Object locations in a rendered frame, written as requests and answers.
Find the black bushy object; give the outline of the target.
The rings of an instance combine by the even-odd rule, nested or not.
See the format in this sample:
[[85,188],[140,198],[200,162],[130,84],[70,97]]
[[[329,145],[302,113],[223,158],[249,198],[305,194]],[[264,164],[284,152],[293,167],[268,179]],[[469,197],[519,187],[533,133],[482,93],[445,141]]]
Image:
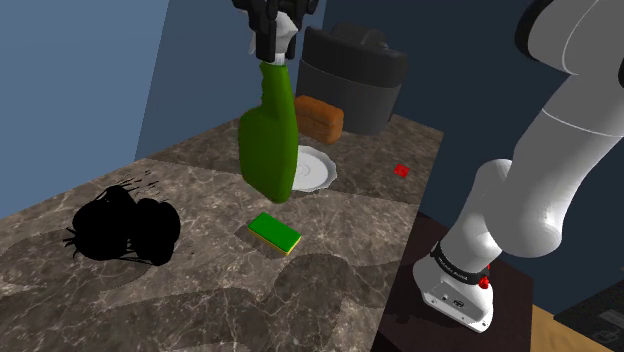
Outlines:
[[167,201],[131,193],[139,180],[124,179],[77,210],[63,242],[96,261],[127,260],[161,266],[170,261],[181,234],[177,210]]

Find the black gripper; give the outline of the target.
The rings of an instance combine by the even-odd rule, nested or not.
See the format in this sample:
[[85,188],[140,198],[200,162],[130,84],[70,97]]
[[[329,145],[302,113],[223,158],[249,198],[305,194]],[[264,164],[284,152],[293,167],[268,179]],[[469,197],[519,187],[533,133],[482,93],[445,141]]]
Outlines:
[[[276,19],[278,11],[289,16],[313,14],[320,0],[232,0],[235,8],[248,11],[249,27],[255,33],[257,58],[274,58],[276,49]],[[290,39],[285,58],[296,54],[296,36]]]

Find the brown bread loaf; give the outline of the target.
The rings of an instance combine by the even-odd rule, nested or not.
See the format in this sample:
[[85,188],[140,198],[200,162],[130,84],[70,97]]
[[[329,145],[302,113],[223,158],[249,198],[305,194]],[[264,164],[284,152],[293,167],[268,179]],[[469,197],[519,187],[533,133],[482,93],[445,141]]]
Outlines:
[[305,95],[295,98],[294,107],[301,134],[325,144],[341,138],[344,112],[340,108]]

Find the white plate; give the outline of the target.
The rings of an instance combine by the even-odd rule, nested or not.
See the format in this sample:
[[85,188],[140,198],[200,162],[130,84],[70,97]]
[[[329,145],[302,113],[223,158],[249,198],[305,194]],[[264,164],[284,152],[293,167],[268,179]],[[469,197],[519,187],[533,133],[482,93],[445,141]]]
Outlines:
[[336,179],[336,164],[327,154],[311,146],[298,147],[293,191],[314,192],[326,189]]

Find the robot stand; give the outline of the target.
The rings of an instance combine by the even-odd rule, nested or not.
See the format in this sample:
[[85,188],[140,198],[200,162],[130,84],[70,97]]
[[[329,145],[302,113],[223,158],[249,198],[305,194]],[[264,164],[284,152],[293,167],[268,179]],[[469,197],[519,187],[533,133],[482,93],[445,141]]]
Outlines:
[[530,352],[533,279],[497,259],[491,326],[476,333],[423,302],[413,264],[429,253],[447,228],[419,212],[370,352]]

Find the dark grey kitchen appliance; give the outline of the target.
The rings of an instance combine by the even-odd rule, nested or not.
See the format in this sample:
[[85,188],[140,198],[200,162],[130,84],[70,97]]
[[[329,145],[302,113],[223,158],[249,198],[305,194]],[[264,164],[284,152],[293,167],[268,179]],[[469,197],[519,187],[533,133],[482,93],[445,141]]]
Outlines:
[[391,49],[378,29],[350,22],[329,32],[309,26],[296,94],[341,109],[344,131],[375,135],[391,119],[408,68],[408,55]]

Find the green spray bottle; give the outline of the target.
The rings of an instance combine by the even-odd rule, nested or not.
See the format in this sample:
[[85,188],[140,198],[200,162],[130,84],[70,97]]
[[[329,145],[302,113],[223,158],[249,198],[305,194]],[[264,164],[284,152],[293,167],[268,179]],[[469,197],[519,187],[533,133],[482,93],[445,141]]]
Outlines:
[[244,113],[238,129],[243,179],[274,203],[290,198],[297,167],[298,128],[285,52],[298,29],[279,11],[276,17],[276,55],[262,61],[261,104]]

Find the green and yellow sponge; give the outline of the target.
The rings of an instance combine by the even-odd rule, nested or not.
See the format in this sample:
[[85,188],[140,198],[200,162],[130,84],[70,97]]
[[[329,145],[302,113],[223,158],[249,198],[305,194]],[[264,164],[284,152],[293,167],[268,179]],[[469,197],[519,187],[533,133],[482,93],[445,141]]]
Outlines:
[[301,240],[301,235],[281,221],[260,213],[248,225],[248,230],[284,255],[289,255]]

